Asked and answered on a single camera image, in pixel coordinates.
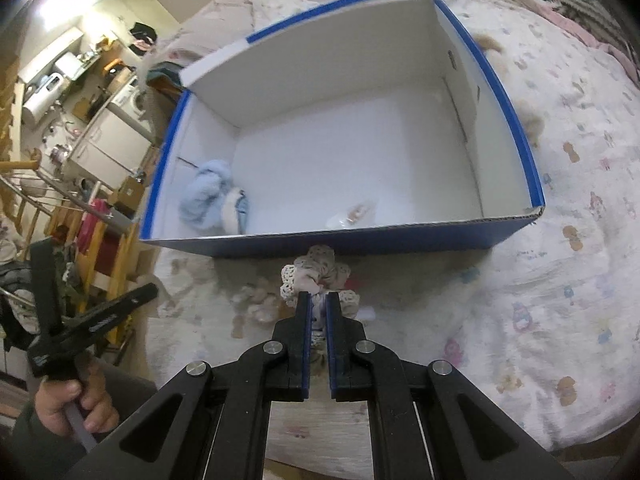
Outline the person's left hand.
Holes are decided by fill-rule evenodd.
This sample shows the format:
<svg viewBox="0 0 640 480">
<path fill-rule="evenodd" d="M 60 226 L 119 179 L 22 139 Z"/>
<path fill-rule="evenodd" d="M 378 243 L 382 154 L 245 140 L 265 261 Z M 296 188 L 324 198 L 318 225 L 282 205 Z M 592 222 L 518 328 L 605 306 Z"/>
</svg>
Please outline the person's left hand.
<svg viewBox="0 0 640 480">
<path fill-rule="evenodd" d="M 84 427 L 89 434 L 104 434 L 117 427 L 119 414 L 106 391 L 100 363 L 91 359 L 81 380 L 52 380 L 43 378 L 35 394 L 34 407 L 42 426 L 59 437 L 73 433 L 64 408 L 78 402 L 86 412 Z"/>
</svg>

